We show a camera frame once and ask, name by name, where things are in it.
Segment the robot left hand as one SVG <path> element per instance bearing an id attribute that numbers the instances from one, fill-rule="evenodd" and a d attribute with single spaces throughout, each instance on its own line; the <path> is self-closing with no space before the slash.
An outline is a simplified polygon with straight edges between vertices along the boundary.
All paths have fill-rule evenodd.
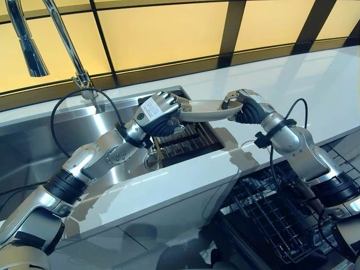
<path id="1" fill-rule="evenodd" d="M 148 97 L 137 109 L 134 121 L 149 136 L 166 137 L 185 129 L 179 113 L 190 111 L 188 99 L 160 91 Z"/>

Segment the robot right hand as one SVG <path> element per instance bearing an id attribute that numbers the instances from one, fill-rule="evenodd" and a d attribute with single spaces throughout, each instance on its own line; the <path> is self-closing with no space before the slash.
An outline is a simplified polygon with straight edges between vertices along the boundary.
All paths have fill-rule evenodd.
<path id="1" fill-rule="evenodd" d="M 229 102 L 236 99 L 242 104 L 240 111 L 228 120 L 242 124 L 261 124 L 275 109 L 259 94 L 250 89 L 239 89 L 229 92 L 224 98 L 221 108 L 228 109 Z"/>

